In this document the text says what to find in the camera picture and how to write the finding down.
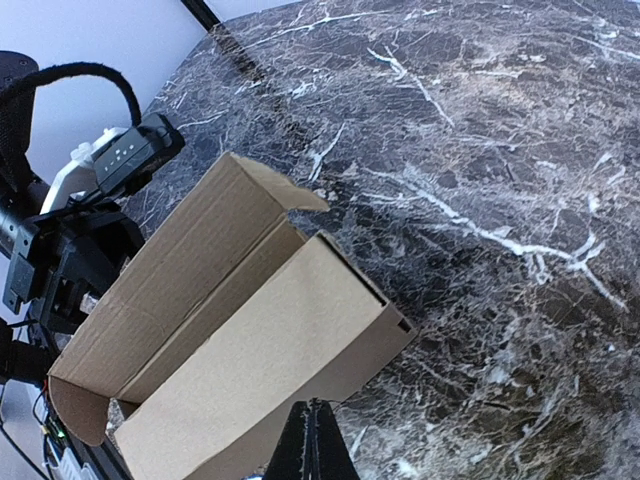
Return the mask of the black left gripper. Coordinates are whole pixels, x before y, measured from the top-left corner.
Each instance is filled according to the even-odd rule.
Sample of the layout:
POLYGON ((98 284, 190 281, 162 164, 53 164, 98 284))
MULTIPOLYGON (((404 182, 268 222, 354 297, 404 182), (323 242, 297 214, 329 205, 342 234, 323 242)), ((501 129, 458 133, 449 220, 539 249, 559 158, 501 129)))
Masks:
POLYGON ((83 298, 100 298, 125 262, 144 245, 138 225, 115 209, 50 212, 2 229, 2 253, 10 260, 2 301, 50 331, 73 334, 87 318, 83 298))

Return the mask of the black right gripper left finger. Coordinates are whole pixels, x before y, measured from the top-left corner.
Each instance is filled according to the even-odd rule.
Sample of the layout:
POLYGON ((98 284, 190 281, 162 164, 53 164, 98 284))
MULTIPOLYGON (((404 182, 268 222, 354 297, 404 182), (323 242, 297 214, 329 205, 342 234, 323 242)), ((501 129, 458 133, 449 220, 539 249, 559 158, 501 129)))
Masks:
POLYGON ((303 480, 311 475, 312 409, 308 401, 292 405, 265 480, 303 480))

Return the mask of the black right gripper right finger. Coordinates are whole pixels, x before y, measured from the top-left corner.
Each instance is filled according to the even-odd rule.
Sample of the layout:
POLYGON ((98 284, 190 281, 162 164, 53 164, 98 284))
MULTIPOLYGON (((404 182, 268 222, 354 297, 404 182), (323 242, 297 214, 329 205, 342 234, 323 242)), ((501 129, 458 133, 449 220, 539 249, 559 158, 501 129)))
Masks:
POLYGON ((310 404, 310 478, 359 480, 330 404, 310 404))

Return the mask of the brown cardboard paper box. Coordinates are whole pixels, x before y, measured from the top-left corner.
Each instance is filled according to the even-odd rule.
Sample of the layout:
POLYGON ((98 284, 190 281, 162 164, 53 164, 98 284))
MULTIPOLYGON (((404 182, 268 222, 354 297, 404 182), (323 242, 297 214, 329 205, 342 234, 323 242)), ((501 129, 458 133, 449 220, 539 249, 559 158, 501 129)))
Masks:
POLYGON ((327 202, 223 154, 102 296, 48 374, 81 441, 116 442, 136 479, 240 479, 271 457, 291 406, 343 401, 414 326, 326 233, 292 210, 327 202))

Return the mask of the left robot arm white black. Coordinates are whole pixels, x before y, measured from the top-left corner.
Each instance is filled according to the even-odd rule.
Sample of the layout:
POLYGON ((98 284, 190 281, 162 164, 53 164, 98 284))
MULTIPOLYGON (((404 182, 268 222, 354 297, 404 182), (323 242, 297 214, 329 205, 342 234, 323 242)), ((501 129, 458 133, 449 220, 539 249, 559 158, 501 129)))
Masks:
POLYGON ((120 72, 91 62, 40 69, 26 55, 1 54, 1 254, 10 261, 2 301, 13 313, 27 305, 26 324, 50 334, 75 333, 88 316, 83 297, 104 294, 143 244, 139 227, 96 191, 88 202, 65 198, 41 210, 50 188, 26 158, 35 92, 83 75, 114 83, 140 125, 139 102, 120 72))

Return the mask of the small green circuit board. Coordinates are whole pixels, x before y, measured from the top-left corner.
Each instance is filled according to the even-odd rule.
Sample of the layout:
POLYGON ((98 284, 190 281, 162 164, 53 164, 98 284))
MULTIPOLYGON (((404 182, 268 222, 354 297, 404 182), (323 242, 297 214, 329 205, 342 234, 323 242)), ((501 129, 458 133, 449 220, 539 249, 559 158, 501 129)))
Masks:
POLYGON ((63 452, 70 445, 69 435, 64 425, 55 414, 48 414, 43 420, 50 444, 58 451, 63 452))

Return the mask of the black left frame post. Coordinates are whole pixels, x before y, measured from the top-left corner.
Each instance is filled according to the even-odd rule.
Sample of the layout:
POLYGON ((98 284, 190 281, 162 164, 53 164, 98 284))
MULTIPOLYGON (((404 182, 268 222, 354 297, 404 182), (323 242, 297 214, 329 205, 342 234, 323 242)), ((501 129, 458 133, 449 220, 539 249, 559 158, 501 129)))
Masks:
POLYGON ((204 0, 181 0, 181 4, 206 31, 221 23, 204 0))

